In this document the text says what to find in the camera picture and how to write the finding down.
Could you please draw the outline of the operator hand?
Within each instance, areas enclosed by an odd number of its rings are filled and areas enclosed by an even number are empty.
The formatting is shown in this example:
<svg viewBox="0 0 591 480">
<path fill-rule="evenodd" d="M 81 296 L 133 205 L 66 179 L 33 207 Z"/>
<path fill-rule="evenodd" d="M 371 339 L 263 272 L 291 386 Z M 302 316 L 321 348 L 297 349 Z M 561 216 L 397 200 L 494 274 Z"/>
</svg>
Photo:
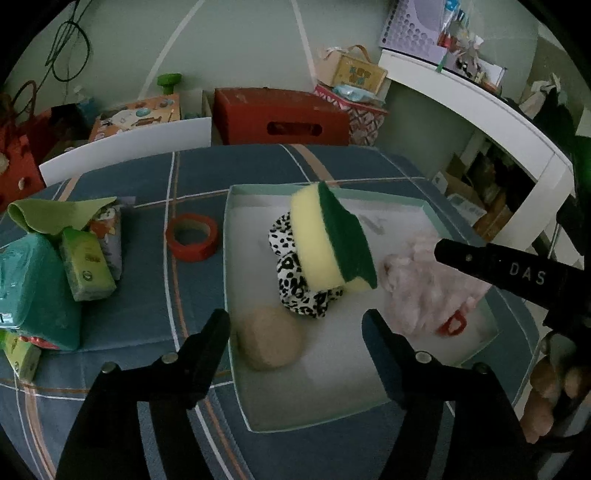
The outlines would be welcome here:
<svg viewBox="0 0 591 480">
<path fill-rule="evenodd" d="M 540 354 L 520 420 L 529 444 L 546 437 L 557 421 L 570 416 L 571 409 L 590 407 L 590 370 L 582 350 L 567 337 L 550 332 L 540 342 Z"/>
</svg>

